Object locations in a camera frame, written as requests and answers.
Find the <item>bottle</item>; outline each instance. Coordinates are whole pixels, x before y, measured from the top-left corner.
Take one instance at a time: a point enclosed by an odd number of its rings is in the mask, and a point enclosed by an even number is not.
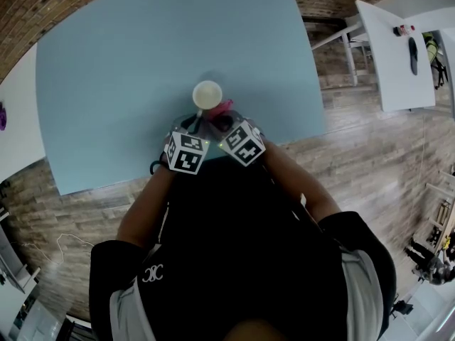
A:
[[[415,31],[414,26],[408,26],[407,24],[403,24],[402,26],[395,26],[393,28],[393,33],[397,36],[408,36],[410,35],[413,31]]]

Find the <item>logo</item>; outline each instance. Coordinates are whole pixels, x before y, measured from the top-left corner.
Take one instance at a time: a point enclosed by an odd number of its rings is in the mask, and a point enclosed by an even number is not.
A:
[[[156,272],[158,269],[163,268],[163,264],[159,265],[152,265],[150,268],[145,269],[145,273],[147,274],[147,271],[150,273],[149,277],[143,278],[142,281],[144,283],[147,283],[149,281],[160,281],[163,278],[163,274],[161,273],[161,276],[157,276]]]

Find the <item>paper cup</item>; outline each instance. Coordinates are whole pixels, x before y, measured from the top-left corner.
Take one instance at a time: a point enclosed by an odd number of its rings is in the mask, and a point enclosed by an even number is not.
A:
[[[213,81],[199,82],[193,90],[194,104],[202,110],[217,107],[223,98],[221,87]]]

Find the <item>hair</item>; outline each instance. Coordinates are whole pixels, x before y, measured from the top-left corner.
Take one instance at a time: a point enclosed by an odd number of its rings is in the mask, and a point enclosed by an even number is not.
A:
[[[446,252],[447,253],[447,257],[449,258],[450,261],[455,261],[455,247],[452,246],[452,247],[449,247],[447,249],[448,251]]]
[[[455,268],[450,270],[449,276],[447,277],[447,281],[453,281],[455,279]]]

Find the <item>red object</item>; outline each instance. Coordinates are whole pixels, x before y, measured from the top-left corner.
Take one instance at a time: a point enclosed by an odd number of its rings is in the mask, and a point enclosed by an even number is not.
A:
[[[415,31],[415,27],[414,26],[408,26],[407,24],[402,24],[401,26],[395,26],[393,28],[393,33],[397,37],[408,36],[414,31]]]
[[[207,112],[207,119],[211,120],[214,117],[218,116],[219,114],[222,114],[223,112],[229,111],[230,108],[233,106],[234,102],[229,99],[228,101],[224,101],[219,103],[217,107],[214,107],[213,109],[209,110]]]

